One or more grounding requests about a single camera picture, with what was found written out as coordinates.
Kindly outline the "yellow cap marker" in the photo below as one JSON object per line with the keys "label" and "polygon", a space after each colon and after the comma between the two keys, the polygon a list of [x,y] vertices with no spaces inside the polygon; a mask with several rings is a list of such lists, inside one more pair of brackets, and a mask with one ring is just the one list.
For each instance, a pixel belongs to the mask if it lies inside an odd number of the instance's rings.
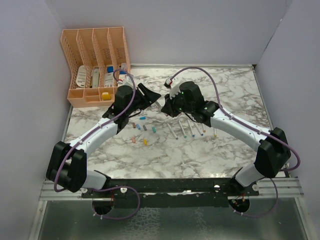
{"label": "yellow cap marker", "polygon": [[213,135],[215,138],[217,137],[217,129],[216,128],[213,128]]}

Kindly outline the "light blue marker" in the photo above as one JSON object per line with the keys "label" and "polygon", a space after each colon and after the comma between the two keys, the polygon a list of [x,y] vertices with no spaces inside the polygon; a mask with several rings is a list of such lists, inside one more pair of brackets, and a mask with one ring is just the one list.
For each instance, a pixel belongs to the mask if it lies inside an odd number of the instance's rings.
{"label": "light blue marker", "polygon": [[194,133],[194,130],[193,130],[193,127],[192,127],[192,124],[191,124],[190,120],[187,120],[187,123],[188,123],[188,126],[190,128],[191,136],[194,138],[196,135]]}

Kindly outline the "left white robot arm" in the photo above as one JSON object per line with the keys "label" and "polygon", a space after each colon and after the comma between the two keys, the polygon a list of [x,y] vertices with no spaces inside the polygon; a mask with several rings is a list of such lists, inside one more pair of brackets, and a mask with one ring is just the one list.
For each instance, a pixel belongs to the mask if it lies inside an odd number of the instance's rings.
{"label": "left white robot arm", "polygon": [[88,170],[88,157],[105,141],[117,135],[129,122],[131,114],[145,110],[161,95],[142,83],[136,88],[118,87],[113,104],[99,122],[82,136],[65,143],[59,141],[53,147],[46,178],[72,193],[80,189],[93,189],[97,196],[106,197],[111,190],[108,176],[96,170]]}

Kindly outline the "grey cap marker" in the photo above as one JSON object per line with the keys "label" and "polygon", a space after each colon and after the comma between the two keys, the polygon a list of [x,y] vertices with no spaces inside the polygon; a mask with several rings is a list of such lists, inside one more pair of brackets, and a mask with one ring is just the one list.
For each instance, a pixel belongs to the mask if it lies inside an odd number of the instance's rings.
{"label": "grey cap marker", "polygon": [[170,130],[171,134],[173,135],[173,137],[176,140],[178,140],[179,138],[178,138],[177,134],[175,133],[175,131],[173,130],[173,128],[171,127],[171,125],[168,122],[166,122],[166,125],[167,125],[168,129]]}

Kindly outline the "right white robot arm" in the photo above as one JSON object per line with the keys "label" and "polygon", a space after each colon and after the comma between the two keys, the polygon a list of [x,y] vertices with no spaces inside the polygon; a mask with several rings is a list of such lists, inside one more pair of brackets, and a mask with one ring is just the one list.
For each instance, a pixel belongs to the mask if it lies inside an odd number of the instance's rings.
{"label": "right white robot arm", "polygon": [[222,130],[256,152],[253,163],[238,170],[231,178],[229,189],[240,196],[248,186],[262,178],[274,178],[291,157],[284,131],[278,127],[270,131],[224,112],[218,103],[205,100],[197,84],[179,83],[164,97],[161,112],[176,117],[181,113],[191,115],[197,123]]}

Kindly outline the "teal cap marker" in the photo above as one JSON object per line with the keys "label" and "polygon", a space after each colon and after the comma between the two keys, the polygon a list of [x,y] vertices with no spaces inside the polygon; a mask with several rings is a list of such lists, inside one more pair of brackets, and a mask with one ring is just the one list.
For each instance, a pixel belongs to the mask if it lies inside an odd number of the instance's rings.
{"label": "teal cap marker", "polygon": [[182,134],[183,134],[183,137],[186,139],[186,138],[187,138],[187,135],[186,135],[185,129],[184,129],[184,127],[183,127],[183,125],[182,125],[182,123],[181,123],[180,120],[178,120],[178,124],[179,124],[179,126],[180,126],[180,128],[181,128],[181,132],[182,132]]}

